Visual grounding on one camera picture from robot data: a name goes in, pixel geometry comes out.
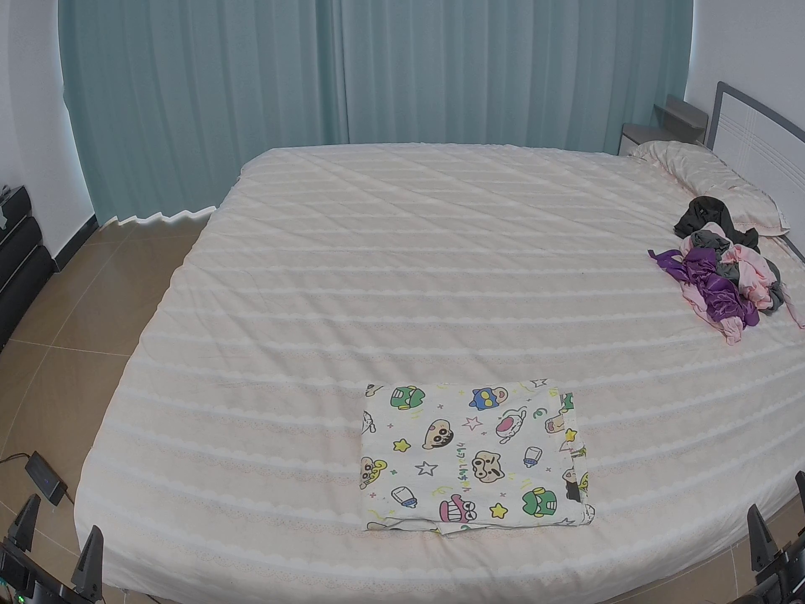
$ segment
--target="bed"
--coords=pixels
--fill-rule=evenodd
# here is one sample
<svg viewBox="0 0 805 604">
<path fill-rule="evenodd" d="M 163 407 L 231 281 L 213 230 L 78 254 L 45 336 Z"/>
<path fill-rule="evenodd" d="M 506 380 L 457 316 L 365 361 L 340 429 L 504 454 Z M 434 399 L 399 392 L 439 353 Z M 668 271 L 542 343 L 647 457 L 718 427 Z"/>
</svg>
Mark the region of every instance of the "bed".
<svg viewBox="0 0 805 604">
<path fill-rule="evenodd" d="M 719 97 L 711 145 L 751 170 L 735 157 L 745 139 L 719 153 L 722 127 L 729 117 L 755 136 L 745 119 L 769 116 Z M 764 154 L 789 131 L 772 125 Z M 805 164 L 798 149 L 784 153 L 789 175 Z M 780 207 L 797 243 L 795 193 Z M 126 367 L 76 492 L 80 540 L 103 530 L 111 585 L 210 604 L 595 602 L 711 556 L 745 534 L 753 502 L 770 513 L 796 492 L 805 331 L 778 311 L 727 347 L 686 306 L 647 249 L 678 247 L 671 227 L 692 197 L 658 168 L 603 154 L 258 156 Z M 762 237 L 761 249 L 805 306 L 791 246 Z M 542 376 L 576 397 L 591 525 L 366 529 L 368 383 Z"/>
</svg>

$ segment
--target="curtain fold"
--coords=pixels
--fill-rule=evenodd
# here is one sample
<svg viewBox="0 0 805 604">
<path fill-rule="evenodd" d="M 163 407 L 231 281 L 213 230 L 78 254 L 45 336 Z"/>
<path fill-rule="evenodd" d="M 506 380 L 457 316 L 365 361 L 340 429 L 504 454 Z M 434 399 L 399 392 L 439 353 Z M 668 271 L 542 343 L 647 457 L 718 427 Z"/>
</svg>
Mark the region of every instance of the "curtain fold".
<svg viewBox="0 0 805 604">
<path fill-rule="evenodd" d="M 60 0 L 99 221 L 220 203 L 276 146 L 618 149 L 688 74 L 692 0 Z"/>
</svg>

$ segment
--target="yellow star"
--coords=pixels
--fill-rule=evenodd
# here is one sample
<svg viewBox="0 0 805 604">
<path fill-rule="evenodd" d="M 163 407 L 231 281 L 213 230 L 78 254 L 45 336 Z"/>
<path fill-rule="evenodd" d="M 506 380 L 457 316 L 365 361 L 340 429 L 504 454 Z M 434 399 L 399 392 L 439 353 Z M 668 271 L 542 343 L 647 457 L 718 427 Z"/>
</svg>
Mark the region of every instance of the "yellow star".
<svg viewBox="0 0 805 604">
<path fill-rule="evenodd" d="M 490 508 L 490 510 L 492 511 L 492 518 L 503 518 L 509 511 L 508 508 L 504 508 L 500 503 L 495 503 L 494 508 Z"/>
</svg>

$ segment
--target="cartoon print fabric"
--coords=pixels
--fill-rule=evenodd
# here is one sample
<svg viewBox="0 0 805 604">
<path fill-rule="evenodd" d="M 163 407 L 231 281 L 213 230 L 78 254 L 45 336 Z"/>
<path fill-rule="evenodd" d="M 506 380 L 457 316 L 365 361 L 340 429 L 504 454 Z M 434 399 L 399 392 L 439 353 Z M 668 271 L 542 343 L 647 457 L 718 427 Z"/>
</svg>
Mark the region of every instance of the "cartoon print fabric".
<svg viewBox="0 0 805 604">
<path fill-rule="evenodd" d="M 368 530 L 590 523 L 573 394 L 505 386 L 369 385 L 361 434 Z"/>
</svg>

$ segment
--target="headboard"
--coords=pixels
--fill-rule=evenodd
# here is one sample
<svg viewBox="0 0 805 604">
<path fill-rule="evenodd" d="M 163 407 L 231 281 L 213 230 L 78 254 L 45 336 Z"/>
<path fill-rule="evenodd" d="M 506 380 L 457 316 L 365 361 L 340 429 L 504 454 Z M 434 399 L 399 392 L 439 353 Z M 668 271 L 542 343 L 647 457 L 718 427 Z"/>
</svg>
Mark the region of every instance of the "headboard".
<svg viewBox="0 0 805 604">
<path fill-rule="evenodd" d="M 774 199 L 790 226 L 783 239 L 805 262 L 805 131 L 719 81 L 707 147 Z"/>
</svg>

